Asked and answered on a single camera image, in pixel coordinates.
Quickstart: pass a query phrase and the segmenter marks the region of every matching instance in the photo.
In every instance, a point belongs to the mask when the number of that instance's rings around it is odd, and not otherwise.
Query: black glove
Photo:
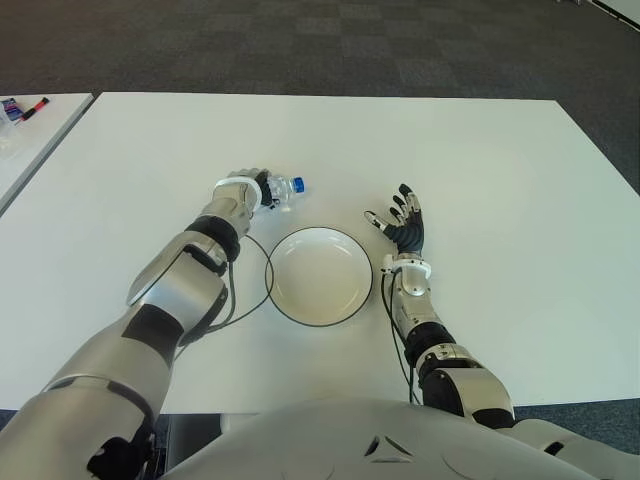
[[[373,226],[382,230],[382,233],[397,245],[398,253],[416,253],[422,255],[424,227],[422,226],[420,202],[416,194],[404,183],[400,185],[398,190],[400,190],[404,200],[394,195],[393,201],[396,202],[400,211],[394,207],[389,209],[391,215],[397,220],[398,225],[385,222],[371,211],[364,212],[364,216]]]

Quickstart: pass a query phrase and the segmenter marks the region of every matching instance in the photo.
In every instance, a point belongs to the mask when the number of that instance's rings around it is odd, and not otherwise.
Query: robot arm
[[[406,185],[399,190],[404,200],[394,196],[398,209],[390,209],[396,225],[373,212],[365,217],[398,247],[398,255],[387,255],[383,264],[383,272],[392,276],[386,296],[409,367],[418,374],[423,404],[490,428],[510,427],[514,414],[504,385],[455,342],[431,304],[420,202]]]
[[[122,318],[88,340],[1,432],[0,478],[135,478],[176,347],[201,337],[224,306],[220,277],[239,254],[267,175],[242,171],[219,182],[198,218],[135,279]]]

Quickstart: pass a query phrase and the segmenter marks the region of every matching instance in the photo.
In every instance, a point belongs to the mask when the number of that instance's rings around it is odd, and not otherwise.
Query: red marker
[[[42,107],[44,107],[47,103],[49,103],[49,99],[47,97],[42,97],[42,100],[40,100],[35,107],[30,108],[29,110],[24,112],[22,114],[22,117],[20,118],[22,118],[23,121],[30,119],[36,114],[37,111],[41,110]]]

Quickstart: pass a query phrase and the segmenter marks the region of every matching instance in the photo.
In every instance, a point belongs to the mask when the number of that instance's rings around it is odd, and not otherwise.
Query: black wire
[[[225,324],[218,325],[217,326],[218,328],[215,328],[214,330],[212,330],[214,332],[217,331],[217,330],[220,330],[220,329],[222,329],[224,327],[228,327],[229,325],[233,325],[234,323],[239,322],[243,318],[248,317],[249,315],[251,315],[258,308],[260,308],[264,302],[266,302],[269,299],[269,297],[271,296],[271,291],[273,290],[273,284],[275,283],[274,282],[275,277],[274,277],[274,272],[273,272],[273,264],[271,263],[271,256],[267,253],[267,251],[264,249],[264,247],[262,245],[260,245],[260,243],[258,243],[258,241],[255,238],[253,238],[250,235],[245,235],[245,236],[249,240],[251,240],[253,243],[255,243],[260,250],[262,250],[262,253],[264,254],[265,258],[267,259],[267,267],[269,268],[269,271],[271,273],[271,282],[270,282],[269,288],[267,289],[267,294],[262,298],[262,300],[260,300],[260,302],[258,302],[248,312],[243,313],[242,315],[240,315],[238,318],[236,318],[236,319],[234,319],[234,320],[232,320],[230,322],[227,322]]]
[[[210,325],[205,331],[205,335],[228,325],[231,318],[236,313],[236,284],[233,278],[233,262],[229,262],[229,290],[231,291],[231,308],[229,309],[229,313],[227,313],[227,316],[222,322],[216,325]]]
[[[402,334],[400,333],[400,329],[398,328],[398,325],[396,325],[396,322],[393,320],[393,314],[392,314],[393,290],[395,288],[396,277],[398,273],[399,271],[396,270],[393,273],[393,277],[391,279],[391,295],[390,295],[391,298],[389,300],[388,305],[387,305],[386,293],[384,291],[384,280],[386,278],[386,275],[383,275],[382,279],[380,280],[380,292],[382,294],[382,303],[384,304],[384,309],[386,310],[387,316],[389,317],[389,323],[391,325],[391,336],[393,338],[393,345],[396,348],[396,354],[398,356],[398,362],[400,363],[400,368],[402,369],[402,375],[404,376],[404,380],[407,382],[407,385],[409,386],[409,403],[413,403],[413,400],[415,399],[415,402],[419,405],[420,401],[418,400],[417,395],[413,391],[413,368],[409,365],[410,376],[407,376],[407,371],[404,368],[404,362],[402,361],[402,355],[400,353],[400,347],[398,346],[396,333],[397,333],[397,336],[400,337],[400,340],[402,341],[403,345],[405,345],[405,342],[404,342],[404,339],[402,338]]]
[[[269,299],[269,297],[271,296],[271,291],[273,290],[273,285],[275,283],[275,281],[274,281],[275,280],[275,274],[274,274],[274,271],[273,271],[273,264],[271,263],[271,256],[267,253],[267,251],[260,244],[260,242],[258,242],[251,235],[245,235],[245,237],[247,237],[249,240],[251,240],[253,243],[255,243],[258,246],[258,248],[262,251],[262,253],[264,254],[265,258],[267,259],[266,267],[269,268],[269,271],[271,273],[271,283],[269,285],[269,288],[267,289],[267,294],[264,296],[264,298],[262,300],[260,300],[260,302],[258,302],[248,312],[243,313],[242,315],[240,315],[238,318],[235,318],[234,320],[231,320],[231,317],[233,316],[233,314],[235,313],[235,310],[236,310],[236,286],[235,286],[235,279],[234,279],[234,276],[233,276],[233,263],[229,262],[229,290],[231,291],[231,309],[229,310],[229,313],[227,314],[227,316],[225,317],[225,319],[222,322],[220,322],[220,323],[218,323],[216,325],[211,325],[209,328],[207,328],[207,330],[205,332],[205,335],[208,335],[209,333],[217,332],[218,330],[222,330],[223,328],[228,327],[229,325],[233,325],[234,323],[239,322],[243,318],[248,317],[253,312],[255,312],[258,308],[260,308],[262,306],[262,304],[264,302],[266,302]],[[187,349],[187,347],[189,345],[191,345],[191,343],[188,343],[184,347],[182,347],[182,349],[174,357],[174,359],[173,359],[174,362],[180,357],[180,355],[182,355],[182,353]]]

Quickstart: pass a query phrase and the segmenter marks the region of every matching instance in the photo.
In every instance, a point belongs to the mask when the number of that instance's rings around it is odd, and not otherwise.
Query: white desk
[[[376,270],[391,246],[362,211],[382,213],[410,184],[436,308],[516,404],[640,395],[640,199],[555,102],[103,94],[0,219],[0,407],[19,407],[118,318],[139,270],[243,166],[309,187],[292,211],[255,219],[266,248],[331,225]],[[264,293],[246,240],[236,272],[243,312]],[[405,399],[379,278],[335,327],[268,303],[192,345],[164,411]]]
[[[9,159],[0,159],[0,215],[93,99],[90,93],[0,95],[0,99],[13,97],[27,111],[43,96],[50,102],[16,126],[20,150]]]

